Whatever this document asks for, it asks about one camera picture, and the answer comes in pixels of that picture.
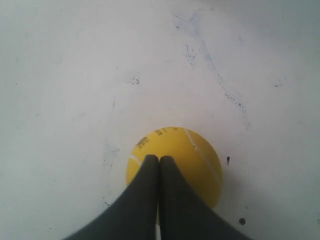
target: tennis ball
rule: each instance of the tennis ball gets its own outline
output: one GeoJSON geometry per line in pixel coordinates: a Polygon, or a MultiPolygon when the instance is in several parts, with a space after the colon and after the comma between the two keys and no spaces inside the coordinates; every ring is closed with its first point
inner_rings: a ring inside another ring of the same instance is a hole
{"type": "Polygon", "coordinates": [[[202,136],[183,127],[165,127],[143,137],[132,151],[126,170],[126,183],[137,174],[146,155],[174,158],[180,172],[213,208],[220,197],[223,172],[214,148],[202,136]]]}

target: yellow ball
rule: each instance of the yellow ball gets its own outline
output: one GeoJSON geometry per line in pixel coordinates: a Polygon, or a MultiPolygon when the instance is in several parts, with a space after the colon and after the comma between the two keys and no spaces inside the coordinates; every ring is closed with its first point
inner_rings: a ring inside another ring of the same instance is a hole
{"type": "Polygon", "coordinates": [[[183,127],[166,127],[143,137],[132,151],[126,170],[129,184],[146,155],[174,158],[180,172],[200,196],[213,208],[220,197],[223,171],[214,148],[202,136],[183,127]]]}

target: white floor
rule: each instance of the white floor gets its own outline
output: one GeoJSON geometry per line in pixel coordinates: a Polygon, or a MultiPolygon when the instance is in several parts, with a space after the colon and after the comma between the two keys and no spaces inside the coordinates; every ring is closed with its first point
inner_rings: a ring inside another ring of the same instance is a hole
{"type": "Polygon", "coordinates": [[[2,0],[0,239],[86,225],[125,188],[135,143],[165,126],[215,147],[215,211],[239,231],[320,239],[319,12],[318,0],[2,0]]]}

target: white seam line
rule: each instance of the white seam line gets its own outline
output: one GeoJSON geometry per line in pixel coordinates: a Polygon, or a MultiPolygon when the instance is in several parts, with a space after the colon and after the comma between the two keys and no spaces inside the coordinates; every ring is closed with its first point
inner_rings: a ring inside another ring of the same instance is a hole
{"type": "Polygon", "coordinates": [[[131,155],[130,158],[135,160],[139,165],[141,165],[141,162],[139,161],[139,159],[135,155],[131,155]]]}
{"type": "Polygon", "coordinates": [[[191,142],[191,144],[194,147],[194,150],[198,151],[202,157],[202,159],[205,161],[205,163],[208,165],[210,171],[213,173],[216,181],[218,182],[219,187],[222,186],[222,183],[220,181],[220,178],[218,176],[217,171],[211,166],[210,162],[208,161],[208,159],[206,158],[206,156],[204,155],[204,153],[200,150],[200,148],[197,146],[196,142],[193,140],[193,138],[190,135],[190,132],[187,128],[184,128],[186,135],[189,137],[189,140],[191,142]]]}

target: black speck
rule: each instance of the black speck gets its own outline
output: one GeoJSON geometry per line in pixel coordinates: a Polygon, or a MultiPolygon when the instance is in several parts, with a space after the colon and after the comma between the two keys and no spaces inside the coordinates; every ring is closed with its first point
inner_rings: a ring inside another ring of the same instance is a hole
{"type": "Polygon", "coordinates": [[[245,225],[246,224],[246,220],[242,217],[242,218],[239,219],[239,223],[241,225],[245,225]]]}

